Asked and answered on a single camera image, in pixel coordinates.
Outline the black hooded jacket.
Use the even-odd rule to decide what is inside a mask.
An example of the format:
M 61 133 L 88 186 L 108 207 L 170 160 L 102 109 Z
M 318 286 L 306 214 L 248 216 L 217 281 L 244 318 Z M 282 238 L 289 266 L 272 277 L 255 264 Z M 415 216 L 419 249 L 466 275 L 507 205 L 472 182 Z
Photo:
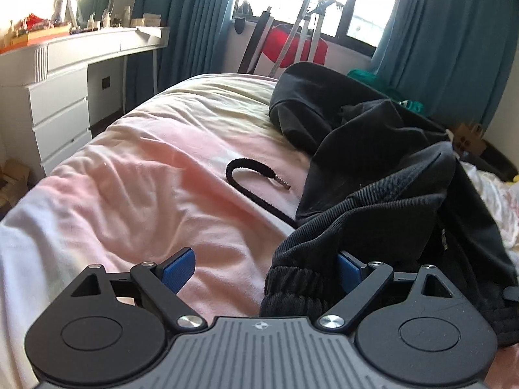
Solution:
M 310 157 L 292 234 L 273 254 L 259 312 L 316 321 L 344 295 L 339 254 L 398 272 L 438 267 L 487 320 L 518 341 L 518 284 L 491 213 L 446 131 L 351 77 L 310 62 L 280 76 L 268 116 Z

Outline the green clothes pile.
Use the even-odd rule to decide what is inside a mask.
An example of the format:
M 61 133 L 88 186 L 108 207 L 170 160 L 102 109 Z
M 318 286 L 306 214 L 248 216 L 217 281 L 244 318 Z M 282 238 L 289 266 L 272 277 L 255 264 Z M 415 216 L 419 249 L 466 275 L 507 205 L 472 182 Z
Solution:
M 372 89 L 385 95 L 387 98 L 404 106 L 404 108 L 411 112 L 415 112 L 416 114 L 420 115 L 425 113 L 425 108 L 422 103 L 404 97 L 396 89 L 390 87 L 389 84 L 385 82 L 382 78 L 378 77 L 377 75 L 371 72 L 355 68 L 350 70 L 350 72 L 347 73 L 347 76 L 353 78 L 354 80 L 360 83 L 367 85 L 368 87 L 371 87 Z

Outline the brown paper bag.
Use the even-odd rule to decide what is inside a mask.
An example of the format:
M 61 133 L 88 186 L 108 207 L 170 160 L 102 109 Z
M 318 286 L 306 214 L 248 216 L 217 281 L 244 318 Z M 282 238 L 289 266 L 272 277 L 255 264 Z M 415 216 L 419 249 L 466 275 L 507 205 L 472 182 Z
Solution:
M 480 156 L 487 144 L 483 140 L 484 129 L 481 124 L 466 124 L 458 125 L 453 134 L 453 147 L 460 155 L 469 153 L 474 156 Z

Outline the white dressing desk with drawers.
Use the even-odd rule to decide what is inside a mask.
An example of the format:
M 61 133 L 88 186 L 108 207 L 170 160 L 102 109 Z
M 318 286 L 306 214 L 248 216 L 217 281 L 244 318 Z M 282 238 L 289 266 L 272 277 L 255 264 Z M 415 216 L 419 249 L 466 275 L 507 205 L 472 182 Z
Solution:
M 88 68 L 166 47 L 167 27 L 106 28 L 52 39 L 1 56 L 5 155 L 38 182 L 91 140 Z

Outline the black leaning pole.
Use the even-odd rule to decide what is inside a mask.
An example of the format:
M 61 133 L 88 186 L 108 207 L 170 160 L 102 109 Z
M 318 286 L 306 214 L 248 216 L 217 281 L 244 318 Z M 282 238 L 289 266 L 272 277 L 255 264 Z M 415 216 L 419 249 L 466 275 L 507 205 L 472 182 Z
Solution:
M 267 36 L 269 35 L 273 25 L 273 16 L 271 14 L 271 10 L 272 7 L 268 6 L 265 11 L 262 11 L 238 67 L 237 72 L 239 74 L 252 75 L 255 72 L 262 54 L 263 47 L 267 40 Z

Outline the red cloth on rack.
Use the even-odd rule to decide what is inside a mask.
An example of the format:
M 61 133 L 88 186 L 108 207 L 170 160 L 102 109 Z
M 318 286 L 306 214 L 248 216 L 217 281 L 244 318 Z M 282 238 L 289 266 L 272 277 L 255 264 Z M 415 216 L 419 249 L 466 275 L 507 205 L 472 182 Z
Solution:
M 264 55 L 268 59 L 270 59 L 271 62 L 276 62 L 281 50 L 283 49 L 285 41 L 289 37 L 289 30 L 289 25 L 276 26 L 270 30 L 265 40 L 264 46 L 262 48 L 262 53 L 264 53 Z M 290 44 L 288 52 L 286 53 L 280 65 L 281 68 L 287 68 L 295 62 L 298 42 L 299 33 L 297 32 L 293 41 Z M 313 62 L 316 64 L 324 65 L 327 49 L 327 43 L 323 39 L 320 39 L 315 53 L 315 57 L 313 58 Z

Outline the teal curtain right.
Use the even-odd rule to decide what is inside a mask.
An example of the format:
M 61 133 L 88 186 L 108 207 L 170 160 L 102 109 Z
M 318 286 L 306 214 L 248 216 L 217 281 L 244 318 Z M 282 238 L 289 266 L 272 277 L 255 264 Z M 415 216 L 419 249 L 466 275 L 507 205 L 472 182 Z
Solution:
M 396 0 L 372 71 L 429 118 L 488 127 L 518 43 L 518 0 Z

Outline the teal curtain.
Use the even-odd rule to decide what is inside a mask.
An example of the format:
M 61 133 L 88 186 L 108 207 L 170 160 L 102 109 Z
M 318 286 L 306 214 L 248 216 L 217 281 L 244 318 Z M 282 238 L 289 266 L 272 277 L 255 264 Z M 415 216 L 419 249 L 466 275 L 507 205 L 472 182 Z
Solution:
M 488 127 L 518 43 L 518 0 L 396 0 L 372 71 L 429 118 Z
M 157 66 L 157 90 L 201 74 L 219 72 L 234 0 L 136 0 L 134 14 L 159 14 L 170 28 L 168 45 L 157 60 L 145 54 L 128 57 L 126 103 L 129 110 L 152 98 L 153 67 Z

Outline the metal drying rack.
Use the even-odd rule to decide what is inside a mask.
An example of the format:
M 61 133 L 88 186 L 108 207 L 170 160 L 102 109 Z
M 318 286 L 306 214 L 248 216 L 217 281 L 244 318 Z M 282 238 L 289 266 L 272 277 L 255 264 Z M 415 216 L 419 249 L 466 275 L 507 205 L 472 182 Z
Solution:
M 338 0 L 318 0 L 316 7 L 311 10 L 310 1 L 311 0 L 303 0 L 301 8 L 298 11 L 296 21 L 289 31 L 288 38 L 286 38 L 283 47 L 268 74 L 269 77 L 274 77 L 277 71 L 280 69 L 281 64 L 284 61 L 286 55 L 289 53 L 291 44 L 297 34 L 299 35 L 299 38 L 296 46 L 294 62 L 298 63 L 302 60 L 304 43 L 308 38 L 310 20 L 311 17 L 316 14 L 318 16 L 317 23 L 310 34 L 310 48 L 307 57 L 307 62 L 314 62 L 327 8 L 331 5 L 337 5 L 340 9 L 343 9 L 345 6 L 344 3 L 341 3 Z

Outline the orange box on desk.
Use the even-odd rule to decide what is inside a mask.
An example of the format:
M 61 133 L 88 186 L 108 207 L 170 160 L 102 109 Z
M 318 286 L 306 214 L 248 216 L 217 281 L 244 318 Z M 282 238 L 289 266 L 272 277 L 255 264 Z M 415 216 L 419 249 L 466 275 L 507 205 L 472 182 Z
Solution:
M 11 39 L 11 45 L 13 47 L 27 47 L 32 46 L 42 41 L 51 40 L 54 38 L 60 38 L 63 36 L 68 36 L 70 30 L 70 25 L 66 24 L 65 26 L 41 29 L 38 31 L 31 31 L 16 38 Z

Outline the teal curtain left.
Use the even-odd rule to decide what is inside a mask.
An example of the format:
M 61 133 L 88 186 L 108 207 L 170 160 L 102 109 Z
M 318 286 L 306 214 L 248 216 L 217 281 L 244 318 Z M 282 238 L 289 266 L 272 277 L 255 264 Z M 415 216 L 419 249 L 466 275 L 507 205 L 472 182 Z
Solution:
M 136 0 L 134 14 L 159 14 L 170 28 L 168 45 L 157 60 L 145 54 L 128 57 L 126 103 L 129 110 L 152 98 L 153 67 L 157 66 L 157 90 L 201 74 L 219 72 L 234 0 Z

